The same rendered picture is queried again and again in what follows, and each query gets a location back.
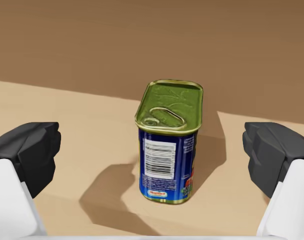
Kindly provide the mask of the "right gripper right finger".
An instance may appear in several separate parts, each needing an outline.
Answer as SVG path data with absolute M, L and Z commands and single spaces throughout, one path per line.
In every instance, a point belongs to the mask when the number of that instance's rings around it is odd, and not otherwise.
M 304 237 L 304 136 L 274 122 L 246 122 L 252 182 L 270 199 L 257 236 Z

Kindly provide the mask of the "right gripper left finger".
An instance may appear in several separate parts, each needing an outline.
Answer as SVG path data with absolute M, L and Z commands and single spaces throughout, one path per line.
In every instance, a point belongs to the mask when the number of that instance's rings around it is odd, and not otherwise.
M 29 122 L 0 136 L 0 236 L 46 236 L 34 198 L 52 181 L 58 122 Z

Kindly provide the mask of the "pale wooden shelf unit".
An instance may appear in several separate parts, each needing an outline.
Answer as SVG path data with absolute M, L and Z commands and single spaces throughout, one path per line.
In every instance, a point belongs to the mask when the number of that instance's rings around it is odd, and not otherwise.
M 134 115 L 147 84 L 203 86 L 193 196 L 138 187 Z M 250 180 L 245 122 L 304 136 L 304 0 L 0 0 L 0 135 L 58 122 L 50 235 L 254 235 L 269 199 Z

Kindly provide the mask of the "green and blue rectangular can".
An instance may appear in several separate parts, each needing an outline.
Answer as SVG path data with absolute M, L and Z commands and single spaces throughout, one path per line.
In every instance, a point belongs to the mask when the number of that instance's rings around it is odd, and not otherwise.
M 184 80 L 149 83 L 135 114 L 139 189 L 155 202 L 181 204 L 192 192 L 203 88 Z

